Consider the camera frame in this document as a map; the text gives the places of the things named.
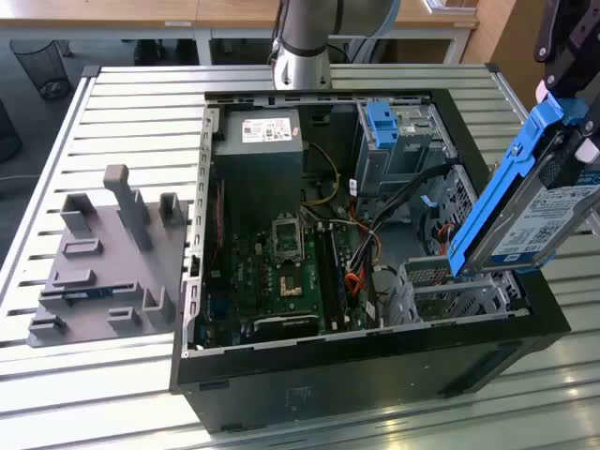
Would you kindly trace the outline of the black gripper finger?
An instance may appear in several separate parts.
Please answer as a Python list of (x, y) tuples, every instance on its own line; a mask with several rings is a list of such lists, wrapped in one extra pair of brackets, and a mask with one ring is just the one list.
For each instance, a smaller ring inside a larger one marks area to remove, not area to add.
[(552, 143), (542, 156), (539, 174), (546, 188), (573, 186), (585, 168), (599, 159), (599, 3), (586, 2), (586, 36), (570, 74), (573, 94), (549, 93), (562, 103), (564, 118), (551, 128)]
[(544, 82), (554, 94), (573, 94), (573, 71), (586, 36), (586, 2), (545, 1), (533, 56), (545, 68)]

